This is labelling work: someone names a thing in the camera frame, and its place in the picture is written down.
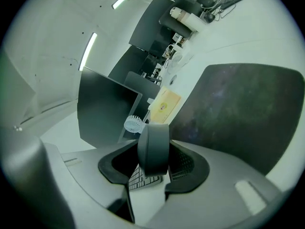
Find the black mouse pad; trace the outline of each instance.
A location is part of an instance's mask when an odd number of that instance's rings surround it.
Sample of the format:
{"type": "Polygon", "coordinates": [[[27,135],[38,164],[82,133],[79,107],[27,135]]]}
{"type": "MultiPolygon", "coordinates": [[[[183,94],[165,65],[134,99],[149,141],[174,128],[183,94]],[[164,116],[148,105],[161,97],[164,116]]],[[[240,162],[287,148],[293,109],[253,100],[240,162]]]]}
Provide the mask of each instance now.
{"type": "Polygon", "coordinates": [[[287,68],[209,65],[170,137],[234,155],[266,175],[288,147],[301,115],[304,78],[287,68]]]}

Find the yellow paper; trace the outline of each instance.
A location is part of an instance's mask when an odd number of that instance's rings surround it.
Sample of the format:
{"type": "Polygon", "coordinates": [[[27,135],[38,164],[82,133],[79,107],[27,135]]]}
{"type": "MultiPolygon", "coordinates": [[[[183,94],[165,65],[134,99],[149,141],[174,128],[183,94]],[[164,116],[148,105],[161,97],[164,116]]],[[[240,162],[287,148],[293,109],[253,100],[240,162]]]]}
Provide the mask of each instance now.
{"type": "Polygon", "coordinates": [[[179,95],[163,86],[150,107],[151,121],[164,123],[180,99],[179,95]]]}

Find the white fan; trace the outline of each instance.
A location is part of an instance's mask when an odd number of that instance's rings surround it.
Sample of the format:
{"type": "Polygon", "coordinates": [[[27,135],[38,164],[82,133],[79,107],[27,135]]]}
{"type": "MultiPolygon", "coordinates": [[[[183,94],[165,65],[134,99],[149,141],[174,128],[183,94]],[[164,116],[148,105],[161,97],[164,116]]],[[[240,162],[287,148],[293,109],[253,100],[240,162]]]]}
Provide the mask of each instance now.
{"type": "Polygon", "coordinates": [[[146,124],[143,123],[140,117],[131,115],[127,117],[124,123],[124,128],[131,133],[142,133],[142,130],[144,129],[145,125],[146,124]]]}

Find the white tabletop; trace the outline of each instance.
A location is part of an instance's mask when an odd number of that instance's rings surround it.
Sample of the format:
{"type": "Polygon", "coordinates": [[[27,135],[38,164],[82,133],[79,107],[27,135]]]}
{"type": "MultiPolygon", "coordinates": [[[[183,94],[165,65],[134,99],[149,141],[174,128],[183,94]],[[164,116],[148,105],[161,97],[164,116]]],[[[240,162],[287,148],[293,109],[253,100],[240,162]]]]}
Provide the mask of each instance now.
{"type": "MultiPolygon", "coordinates": [[[[167,123],[177,115],[208,65],[260,63],[295,69],[305,76],[305,42],[280,0],[242,0],[225,18],[206,24],[189,43],[194,56],[188,64],[176,73],[161,72],[162,85],[182,97],[167,123]],[[170,85],[175,74],[177,79],[170,85]]],[[[282,191],[295,186],[305,167],[304,133],[305,110],[289,147],[266,176],[282,191]]]]}

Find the desk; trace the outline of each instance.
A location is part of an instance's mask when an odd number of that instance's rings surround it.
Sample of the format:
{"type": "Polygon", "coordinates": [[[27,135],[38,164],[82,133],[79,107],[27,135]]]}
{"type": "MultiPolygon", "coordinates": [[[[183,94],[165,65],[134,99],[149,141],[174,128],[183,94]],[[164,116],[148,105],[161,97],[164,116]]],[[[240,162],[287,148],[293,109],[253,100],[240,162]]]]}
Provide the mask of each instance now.
{"type": "MultiPolygon", "coordinates": [[[[305,42],[303,36],[280,0],[242,0],[225,18],[207,24],[190,41],[194,57],[174,74],[164,68],[161,86],[179,94],[182,99],[167,118],[169,124],[192,92],[204,69],[211,64],[260,63],[299,71],[305,77],[305,42]]],[[[305,110],[294,137],[275,167],[266,175],[280,190],[293,188],[305,167],[305,110]]]]}

